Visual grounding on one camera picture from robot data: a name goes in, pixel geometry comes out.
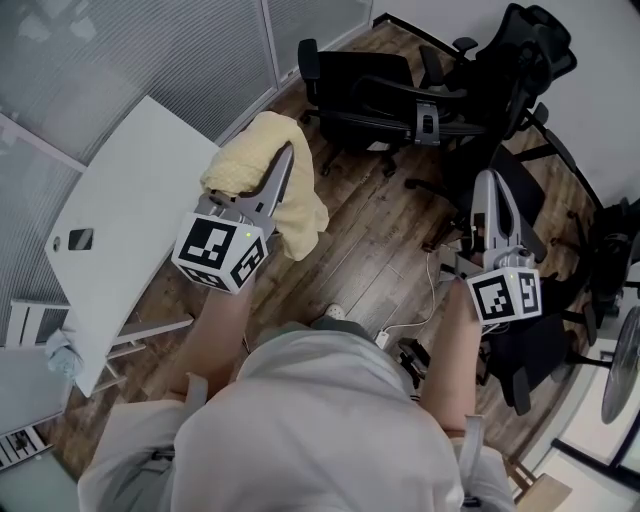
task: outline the white cable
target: white cable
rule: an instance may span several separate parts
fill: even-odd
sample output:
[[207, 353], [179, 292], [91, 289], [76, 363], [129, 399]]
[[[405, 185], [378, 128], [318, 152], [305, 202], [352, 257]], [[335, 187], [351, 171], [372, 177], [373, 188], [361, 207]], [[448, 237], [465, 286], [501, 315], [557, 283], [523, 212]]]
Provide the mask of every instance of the white cable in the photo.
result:
[[390, 325], [389, 327], [385, 327], [381, 332], [387, 332], [389, 329], [395, 329], [396, 327], [420, 327], [421, 325], [426, 324], [433, 317], [433, 313], [436, 310], [436, 292], [433, 289], [433, 281], [431, 280], [431, 273], [429, 272], [429, 255], [431, 253], [427, 253], [427, 277], [429, 278], [429, 285], [431, 286], [431, 313], [429, 314], [429, 318], [427, 318], [424, 322], [418, 322], [417, 324], [398, 324], [398, 325]]
[[497, 329], [498, 327], [500, 327], [500, 324], [492, 325], [488, 329], [485, 329], [484, 331], [482, 331], [482, 335], [484, 336], [485, 334], [489, 334], [491, 331]]
[[502, 327], [502, 329], [498, 332], [495, 332], [494, 334], [504, 334], [509, 330], [509, 326], [510, 326], [509, 323], [495, 324], [489, 327], [486, 331], [482, 331], [482, 335], [484, 336], [485, 334], [489, 334], [490, 332], [493, 332], [498, 327]]

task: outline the black office chair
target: black office chair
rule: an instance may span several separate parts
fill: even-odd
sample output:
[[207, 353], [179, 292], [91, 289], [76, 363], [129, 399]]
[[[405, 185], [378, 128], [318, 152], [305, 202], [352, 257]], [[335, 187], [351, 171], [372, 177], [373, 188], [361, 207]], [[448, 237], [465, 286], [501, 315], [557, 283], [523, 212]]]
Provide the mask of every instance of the black office chair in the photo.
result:
[[478, 377], [478, 383], [485, 385], [489, 376], [494, 375], [500, 381], [505, 402], [518, 416], [531, 410], [530, 393], [556, 368], [564, 364], [605, 368], [611, 365], [576, 352], [573, 346], [577, 335], [574, 331], [565, 331], [559, 314], [512, 322], [506, 333], [487, 337], [490, 351], [480, 354], [486, 372]]
[[[548, 110], [539, 104], [530, 114], [538, 97], [553, 80], [576, 67], [576, 58], [569, 50], [571, 36], [547, 11], [538, 6], [527, 9], [510, 4], [496, 36], [476, 59], [468, 61], [464, 54], [477, 46], [470, 38], [454, 42], [459, 54], [453, 71], [443, 76], [439, 62], [426, 73], [423, 86], [438, 86], [438, 90], [465, 91], [459, 102], [442, 108], [441, 114], [464, 119], [467, 123], [487, 126], [485, 134], [460, 145], [443, 159], [442, 185], [420, 179], [407, 180], [407, 188], [421, 187], [448, 199], [459, 211], [450, 225], [444, 225], [427, 248], [435, 248], [451, 229], [467, 224], [471, 209], [473, 183], [477, 174], [488, 167], [504, 178], [513, 193], [518, 209], [525, 221], [524, 229], [531, 230], [544, 200], [544, 191], [530, 175], [522, 162], [559, 154], [575, 172], [573, 158], [558, 138], [543, 125]], [[525, 130], [532, 124], [541, 127], [549, 143], [513, 155], [502, 144], [516, 130]], [[541, 261], [544, 246], [529, 247]]]
[[[619, 315], [617, 302], [625, 288], [640, 292], [640, 284], [627, 281], [631, 265], [640, 261], [640, 200], [629, 204], [623, 199], [619, 204], [598, 209], [588, 238], [577, 218], [576, 223], [579, 245], [561, 239], [552, 239], [551, 243], [562, 244], [580, 256], [576, 273], [580, 274], [580, 280], [586, 279], [591, 291], [598, 328], [605, 317]], [[558, 297], [555, 292], [552, 290], [549, 295]]]
[[469, 37], [457, 39], [454, 69], [443, 76], [440, 63], [430, 60], [427, 75], [435, 78], [422, 86], [466, 91], [464, 101], [452, 105], [457, 113], [483, 126], [498, 123], [503, 138], [509, 139], [537, 97], [575, 69], [570, 43], [567, 29], [543, 8], [509, 4], [496, 35], [475, 60], [467, 60], [465, 54], [478, 43]]
[[[420, 53], [425, 69], [436, 69], [435, 51], [422, 46]], [[402, 146], [438, 145], [440, 136], [485, 132], [482, 126], [453, 119], [453, 114], [440, 114], [447, 105], [463, 99], [465, 91], [414, 87], [409, 63], [399, 55], [318, 52], [316, 41], [306, 39], [298, 45], [298, 64], [309, 102], [318, 107], [305, 111], [301, 121], [307, 123], [310, 117], [318, 117], [320, 133], [334, 144], [323, 164], [325, 176], [343, 149], [367, 150], [374, 143], [387, 144], [384, 174], [391, 176], [396, 169], [393, 154]], [[425, 76], [423, 82], [433, 79]]]

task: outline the chair armrest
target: chair armrest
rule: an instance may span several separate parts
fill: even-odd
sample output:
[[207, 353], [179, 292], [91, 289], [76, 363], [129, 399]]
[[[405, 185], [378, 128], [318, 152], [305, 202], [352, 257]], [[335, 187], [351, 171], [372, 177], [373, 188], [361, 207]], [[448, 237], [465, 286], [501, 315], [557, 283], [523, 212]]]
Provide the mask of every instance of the chair armrest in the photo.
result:
[[303, 80], [320, 78], [320, 58], [315, 39], [304, 39], [298, 43], [298, 67]]
[[551, 130], [546, 130], [544, 135], [549, 141], [549, 144], [551, 144], [555, 148], [556, 153], [560, 155], [560, 158], [562, 158], [567, 167], [571, 170], [572, 173], [575, 174], [577, 171], [576, 161], [571, 156], [571, 153], [569, 153], [567, 147]]
[[460, 52], [460, 57], [464, 57], [464, 54], [469, 50], [473, 50], [478, 46], [478, 42], [470, 37], [459, 37], [453, 42], [453, 47]]
[[328, 121], [340, 121], [342, 123], [351, 124], [362, 128], [384, 129], [404, 134], [411, 139], [412, 128], [407, 123], [395, 121], [393, 119], [380, 119], [378, 117], [363, 116], [360, 114], [350, 114], [347, 112], [338, 112], [334, 110], [317, 110], [313, 111], [313, 115], [320, 119]]
[[511, 377], [511, 390], [513, 392], [513, 408], [518, 416], [527, 414], [531, 410], [531, 397], [529, 393], [529, 379], [524, 367], [520, 367]]
[[364, 75], [360, 77], [351, 89], [351, 98], [356, 99], [356, 92], [358, 87], [362, 85], [363, 82], [374, 82], [389, 89], [395, 89], [396, 91], [402, 91], [405, 93], [409, 93], [413, 95], [416, 99], [423, 99], [427, 101], [433, 102], [456, 102], [459, 100], [463, 100], [467, 97], [467, 91], [464, 89], [460, 89], [452, 92], [441, 92], [441, 91], [429, 91], [426, 89], [420, 89], [419, 87], [412, 87], [410, 85], [399, 84], [398, 82], [393, 82], [391, 80], [386, 80], [385, 78], [380, 78], [379, 76], [374, 75]]
[[426, 89], [432, 85], [444, 84], [442, 64], [435, 49], [424, 44], [420, 45], [420, 57], [424, 66], [424, 77], [420, 82], [420, 88]]

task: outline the wooden floor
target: wooden floor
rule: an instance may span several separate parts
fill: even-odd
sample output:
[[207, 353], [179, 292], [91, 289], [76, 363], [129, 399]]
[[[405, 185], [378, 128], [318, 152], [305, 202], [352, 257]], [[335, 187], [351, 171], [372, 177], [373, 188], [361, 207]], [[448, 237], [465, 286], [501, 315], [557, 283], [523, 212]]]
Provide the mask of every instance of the wooden floor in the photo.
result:
[[[352, 50], [396, 53], [409, 59], [414, 81], [419, 82], [422, 64], [418, 45], [423, 41], [394, 25], [385, 23], [350, 45]], [[445, 67], [451, 59], [442, 55]], [[272, 106], [272, 110], [297, 118], [308, 108], [303, 84], [294, 85]], [[318, 170], [331, 148], [315, 125], [304, 127]], [[506, 144], [512, 151], [535, 147], [542, 138], [534, 129], [518, 133]], [[341, 304], [348, 318], [360, 322], [371, 334], [385, 324], [419, 322], [431, 309], [431, 288], [426, 269], [427, 256], [420, 249], [438, 227], [454, 214], [443, 199], [425, 191], [403, 186], [409, 177], [438, 181], [440, 154], [436, 149], [409, 147], [396, 156], [398, 172], [391, 179], [382, 175], [380, 158], [343, 154], [327, 178], [316, 176], [316, 191], [331, 216], [326, 233], [315, 250], [301, 262], [288, 260], [278, 250], [262, 266], [252, 306], [248, 339], [253, 344], [268, 326], [288, 320], [309, 321], [330, 302]], [[535, 229], [544, 242], [552, 237], [575, 240], [568, 211], [584, 221], [593, 204], [578, 180], [557, 157], [527, 164], [544, 188], [547, 199]], [[435, 257], [430, 262], [436, 270]], [[560, 277], [570, 273], [575, 256], [562, 247], [549, 248], [540, 266], [541, 274], [554, 271]], [[154, 320], [190, 312], [197, 316], [206, 291], [190, 284], [166, 263], [140, 300], [131, 320]], [[423, 328], [392, 331], [394, 337], [417, 337], [429, 346], [442, 317], [442, 306]], [[41, 429], [55, 445], [62, 462], [80, 475], [90, 462], [111, 407], [117, 403], [153, 400], [162, 396], [166, 376], [187, 331], [148, 340], [148, 349], [114, 363], [128, 380], [86, 399], [73, 392], [66, 414]], [[239, 354], [239, 364], [245, 354]], [[491, 379], [478, 388], [478, 410], [487, 418], [487, 441], [510, 456], [517, 456], [547, 417], [563, 385], [550, 379], [532, 396], [532, 410], [517, 417], [503, 401], [500, 386]]]

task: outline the white table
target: white table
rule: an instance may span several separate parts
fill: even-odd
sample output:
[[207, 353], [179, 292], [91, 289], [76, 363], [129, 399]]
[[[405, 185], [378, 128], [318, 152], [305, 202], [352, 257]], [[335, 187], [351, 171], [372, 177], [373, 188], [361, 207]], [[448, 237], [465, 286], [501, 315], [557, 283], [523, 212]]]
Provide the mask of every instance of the white table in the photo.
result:
[[[114, 340], [173, 248], [200, 176], [218, 147], [144, 98], [102, 146], [53, 227], [45, 252], [71, 312], [84, 361], [76, 384], [89, 396]], [[69, 232], [93, 228], [93, 247], [68, 250]], [[59, 247], [54, 249], [54, 242]]]

